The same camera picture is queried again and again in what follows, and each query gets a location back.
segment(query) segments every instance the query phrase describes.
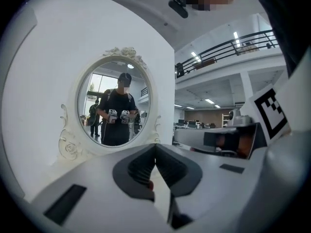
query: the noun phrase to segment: white controller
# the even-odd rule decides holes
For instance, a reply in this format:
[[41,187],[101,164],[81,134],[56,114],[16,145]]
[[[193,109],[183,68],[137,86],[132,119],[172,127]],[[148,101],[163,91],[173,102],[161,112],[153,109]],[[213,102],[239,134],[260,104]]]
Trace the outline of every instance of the white controller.
[[118,119],[118,113],[116,110],[109,110],[107,123],[114,123],[113,120],[116,121]]
[[128,124],[128,122],[130,121],[129,111],[122,111],[120,119],[122,124]]

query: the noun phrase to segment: railing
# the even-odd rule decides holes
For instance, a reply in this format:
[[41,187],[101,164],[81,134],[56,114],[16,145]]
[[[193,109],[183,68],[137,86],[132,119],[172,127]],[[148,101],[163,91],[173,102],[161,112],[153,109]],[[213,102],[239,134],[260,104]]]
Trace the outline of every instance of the railing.
[[237,39],[226,41],[198,55],[187,59],[183,63],[175,66],[176,78],[182,77],[187,73],[207,67],[224,58],[258,51],[260,49],[275,48],[278,45],[272,30],[251,33]]
[[144,96],[144,95],[146,95],[146,94],[148,94],[148,88],[147,88],[147,87],[146,87],[146,88],[143,88],[143,89],[141,90],[141,97]]

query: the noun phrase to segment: ornate mirror frame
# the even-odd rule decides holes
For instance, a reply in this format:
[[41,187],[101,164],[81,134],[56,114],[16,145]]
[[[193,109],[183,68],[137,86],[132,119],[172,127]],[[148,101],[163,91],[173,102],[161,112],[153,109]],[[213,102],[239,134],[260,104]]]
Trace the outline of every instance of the ornate mirror frame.
[[[143,128],[134,139],[124,145],[107,147],[93,141],[84,131],[78,113],[78,98],[82,84],[88,75],[99,66],[116,60],[124,60],[141,71],[148,87],[149,112]],[[71,96],[69,95],[67,103],[61,105],[61,108],[65,112],[65,115],[61,117],[64,120],[64,127],[58,142],[61,158],[80,163],[92,158],[94,155],[105,155],[139,145],[160,143],[159,134],[157,133],[157,126],[159,125],[157,120],[161,118],[161,116],[158,115],[156,85],[147,65],[142,60],[141,56],[137,55],[134,48],[123,48],[121,50],[119,48],[114,48],[91,61],[91,63],[80,72],[69,94],[71,94]]]

